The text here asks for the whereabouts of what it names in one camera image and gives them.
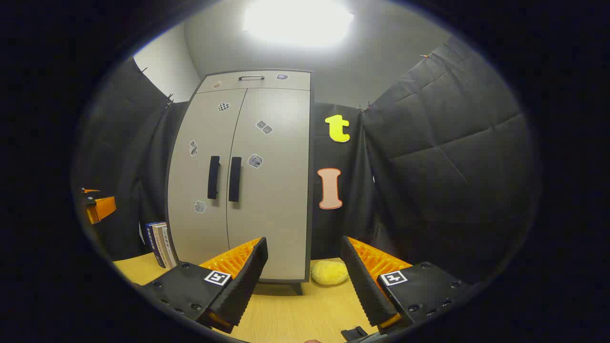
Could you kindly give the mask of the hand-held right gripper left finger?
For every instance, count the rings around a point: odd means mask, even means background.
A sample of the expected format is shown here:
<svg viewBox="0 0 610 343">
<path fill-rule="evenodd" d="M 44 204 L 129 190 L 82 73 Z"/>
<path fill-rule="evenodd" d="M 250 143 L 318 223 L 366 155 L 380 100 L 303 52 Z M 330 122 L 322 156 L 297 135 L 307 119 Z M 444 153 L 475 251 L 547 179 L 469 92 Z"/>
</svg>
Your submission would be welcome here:
<svg viewBox="0 0 610 343">
<path fill-rule="evenodd" d="M 258 237 L 196 265 L 182 262 L 136 289 L 191 321 L 231 333 L 250 302 L 268 259 Z"/>
</svg>

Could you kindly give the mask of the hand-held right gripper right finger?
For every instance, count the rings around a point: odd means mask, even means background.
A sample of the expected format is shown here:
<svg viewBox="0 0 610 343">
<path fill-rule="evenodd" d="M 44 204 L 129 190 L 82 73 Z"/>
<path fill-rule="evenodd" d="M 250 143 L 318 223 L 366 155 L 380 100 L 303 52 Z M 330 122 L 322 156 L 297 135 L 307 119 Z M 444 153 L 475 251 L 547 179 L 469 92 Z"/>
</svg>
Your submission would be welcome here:
<svg viewBox="0 0 610 343">
<path fill-rule="evenodd" d="M 381 334 L 440 317 L 462 304 L 472 288 L 431 262 L 407 263 L 348 236 L 342 238 L 341 259 L 369 324 Z"/>
</svg>

